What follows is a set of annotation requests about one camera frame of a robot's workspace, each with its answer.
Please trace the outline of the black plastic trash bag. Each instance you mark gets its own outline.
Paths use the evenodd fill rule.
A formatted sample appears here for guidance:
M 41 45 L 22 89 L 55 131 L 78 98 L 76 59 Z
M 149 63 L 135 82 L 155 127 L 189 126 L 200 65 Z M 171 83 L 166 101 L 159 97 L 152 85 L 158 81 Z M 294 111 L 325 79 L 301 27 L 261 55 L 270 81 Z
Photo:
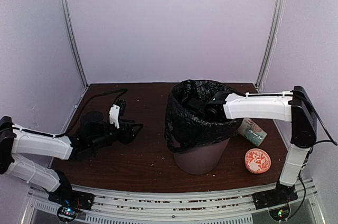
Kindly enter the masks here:
M 213 80 L 184 80 L 171 89 L 167 99 L 164 137 L 172 153 L 223 142 L 237 134 L 241 118 L 209 122 L 184 107 L 189 99 L 207 102 L 219 91 L 238 93 L 225 83 Z

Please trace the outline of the floral ceramic mug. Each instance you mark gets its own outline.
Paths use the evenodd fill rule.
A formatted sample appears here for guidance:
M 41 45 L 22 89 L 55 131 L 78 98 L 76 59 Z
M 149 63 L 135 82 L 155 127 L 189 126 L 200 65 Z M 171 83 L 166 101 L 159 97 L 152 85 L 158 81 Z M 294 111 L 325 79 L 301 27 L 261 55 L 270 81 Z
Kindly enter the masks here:
M 256 147 L 259 147 L 267 136 L 267 133 L 250 118 L 243 119 L 238 134 Z

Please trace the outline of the mauve plastic trash bin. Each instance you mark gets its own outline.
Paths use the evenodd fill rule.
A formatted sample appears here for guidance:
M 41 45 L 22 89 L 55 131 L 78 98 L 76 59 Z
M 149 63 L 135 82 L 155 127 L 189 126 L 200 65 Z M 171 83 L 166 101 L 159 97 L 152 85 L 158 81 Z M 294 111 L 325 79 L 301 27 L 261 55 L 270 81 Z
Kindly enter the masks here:
M 218 164 L 230 138 L 221 142 L 197 146 L 184 152 L 174 153 L 176 165 L 188 174 L 202 175 L 212 171 Z

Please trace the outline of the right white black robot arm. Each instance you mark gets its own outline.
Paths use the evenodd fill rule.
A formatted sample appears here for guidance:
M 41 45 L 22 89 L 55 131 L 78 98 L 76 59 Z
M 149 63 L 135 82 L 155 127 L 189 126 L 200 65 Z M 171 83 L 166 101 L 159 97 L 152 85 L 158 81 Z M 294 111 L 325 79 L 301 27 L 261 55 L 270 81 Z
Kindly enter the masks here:
M 316 143 L 315 109 L 301 86 L 291 91 L 269 94 L 219 91 L 206 101 L 188 97 L 183 107 L 210 122 L 255 118 L 290 122 L 292 137 L 276 187 L 271 191 L 274 203 L 283 203 L 295 191 L 295 183 L 307 164 Z

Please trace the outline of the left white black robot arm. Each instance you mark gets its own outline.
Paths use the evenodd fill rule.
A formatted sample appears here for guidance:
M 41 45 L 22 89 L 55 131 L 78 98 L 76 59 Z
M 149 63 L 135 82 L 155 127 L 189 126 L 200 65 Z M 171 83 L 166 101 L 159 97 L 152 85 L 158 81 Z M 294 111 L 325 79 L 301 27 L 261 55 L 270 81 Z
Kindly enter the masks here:
M 49 170 L 25 158 L 24 154 L 49 156 L 67 161 L 81 161 L 95 156 L 100 148 L 114 142 L 129 144 L 142 130 L 143 124 L 122 119 L 117 107 L 109 118 L 99 111 L 90 111 L 80 118 L 74 134 L 53 135 L 15 125 L 11 117 L 1 118 L 1 173 L 16 176 L 36 184 L 57 197 L 65 205 L 76 200 L 67 177 L 60 171 Z

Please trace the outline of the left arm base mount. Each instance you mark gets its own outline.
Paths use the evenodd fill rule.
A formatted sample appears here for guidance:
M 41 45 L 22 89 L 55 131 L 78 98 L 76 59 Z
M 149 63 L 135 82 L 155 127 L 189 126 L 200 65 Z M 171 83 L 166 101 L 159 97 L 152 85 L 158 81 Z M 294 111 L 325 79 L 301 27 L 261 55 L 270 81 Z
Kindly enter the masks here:
M 91 210 L 95 195 L 92 193 L 76 191 L 73 189 L 60 189 L 55 192 L 45 190 L 49 195 L 48 200 L 60 205 L 56 216 L 63 223 L 74 221 L 79 213 Z

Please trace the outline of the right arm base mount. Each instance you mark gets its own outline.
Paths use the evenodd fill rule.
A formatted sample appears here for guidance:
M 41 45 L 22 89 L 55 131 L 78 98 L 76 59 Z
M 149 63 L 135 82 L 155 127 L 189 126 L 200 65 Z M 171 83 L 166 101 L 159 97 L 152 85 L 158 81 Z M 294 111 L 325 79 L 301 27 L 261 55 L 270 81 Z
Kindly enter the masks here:
M 290 203 L 298 199 L 296 192 L 287 195 L 286 192 L 268 190 L 256 192 L 252 195 L 256 210 L 268 209 L 269 215 L 274 221 L 286 221 L 291 216 Z

